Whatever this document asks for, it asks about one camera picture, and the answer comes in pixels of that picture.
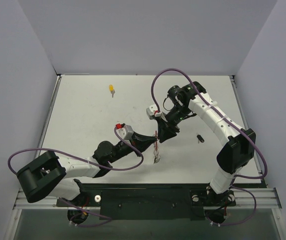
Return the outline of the keys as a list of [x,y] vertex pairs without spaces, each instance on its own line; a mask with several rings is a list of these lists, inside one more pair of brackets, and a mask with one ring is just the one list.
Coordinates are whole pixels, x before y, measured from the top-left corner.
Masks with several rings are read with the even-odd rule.
[[198,143],[204,143],[204,139],[200,134],[197,134]]

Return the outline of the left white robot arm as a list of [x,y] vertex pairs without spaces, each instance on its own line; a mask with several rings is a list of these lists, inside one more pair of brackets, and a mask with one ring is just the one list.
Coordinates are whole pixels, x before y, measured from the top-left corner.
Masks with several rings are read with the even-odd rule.
[[113,169],[113,162],[130,153],[139,157],[156,140],[155,136],[135,132],[130,139],[122,139],[116,145],[102,141],[93,156],[85,160],[59,157],[48,150],[21,168],[16,177],[29,203],[48,196],[63,198],[80,206],[86,199],[80,177],[103,177]]

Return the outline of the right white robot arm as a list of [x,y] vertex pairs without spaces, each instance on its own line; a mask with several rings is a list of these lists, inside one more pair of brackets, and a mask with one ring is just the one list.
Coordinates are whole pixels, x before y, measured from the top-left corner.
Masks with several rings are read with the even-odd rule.
[[180,131],[178,124],[194,113],[212,130],[223,147],[216,157],[218,170],[206,191],[207,201],[216,205],[224,199],[224,193],[230,189],[240,170],[253,159],[256,134],[227,117],[197,81],[183,87],[171,87],[168,97],[174,104],[168,113],[162,113],[157,104],[146,110],[149,118],[158,123],[160,142],[175,137]]

